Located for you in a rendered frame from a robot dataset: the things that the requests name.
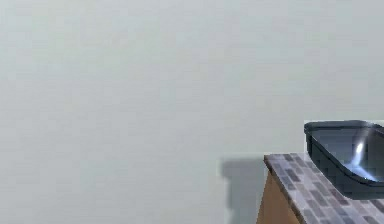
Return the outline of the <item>wooden counter with tiled top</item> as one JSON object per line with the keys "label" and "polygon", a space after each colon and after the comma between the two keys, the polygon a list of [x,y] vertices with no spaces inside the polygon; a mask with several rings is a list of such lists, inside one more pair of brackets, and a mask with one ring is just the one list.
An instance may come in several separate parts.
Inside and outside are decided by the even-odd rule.
{"label": "wooden counter with tiled top", "polygon": [[256,224],[384,224],[384,199],[342,196],[305,153],[270,154]]}

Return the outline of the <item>black sink basin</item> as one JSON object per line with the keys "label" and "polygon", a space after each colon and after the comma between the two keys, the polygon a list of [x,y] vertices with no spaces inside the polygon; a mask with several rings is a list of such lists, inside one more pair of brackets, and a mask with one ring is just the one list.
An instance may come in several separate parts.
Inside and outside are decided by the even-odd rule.
{"label": "black sink basin", "polygon": [[363,120],[304,124],[310,159],[345,197],[384,199],[384,126]]}

